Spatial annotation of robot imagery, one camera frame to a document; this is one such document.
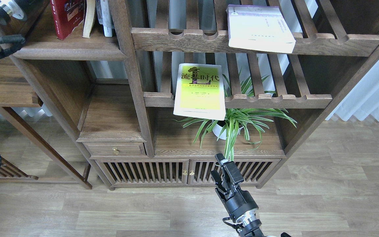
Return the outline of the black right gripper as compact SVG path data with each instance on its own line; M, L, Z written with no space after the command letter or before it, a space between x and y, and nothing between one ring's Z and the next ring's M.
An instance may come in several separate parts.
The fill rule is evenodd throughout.
M221 202L225 206L227 213L233 223L250 224L259 223L255 216L258 205L248 191L241 190L240 183L244 181L241 172L235 162L228 161L222 153L215 155L215 159L220 164L222 175L217 171L211 171L211 176L215 181L215 191ZM226 199L226 188L238 187L232 197Z

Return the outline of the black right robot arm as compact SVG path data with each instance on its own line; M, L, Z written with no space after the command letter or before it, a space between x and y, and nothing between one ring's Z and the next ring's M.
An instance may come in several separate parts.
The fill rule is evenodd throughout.
M223 222L239 234L240 237L263 237L260 229L261 222L255 216L258 205L248 191L240 188L244 181L235 162L228 161L223 154L215 155L220 164L222 174L211 171L215 181L215 191L225 206L229 217L223 218Z

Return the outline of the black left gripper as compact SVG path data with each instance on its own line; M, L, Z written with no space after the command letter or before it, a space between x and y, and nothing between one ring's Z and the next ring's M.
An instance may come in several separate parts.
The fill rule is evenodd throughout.
M38 12L48 3L48 0L12 0L13 17L29 18L33 13Z

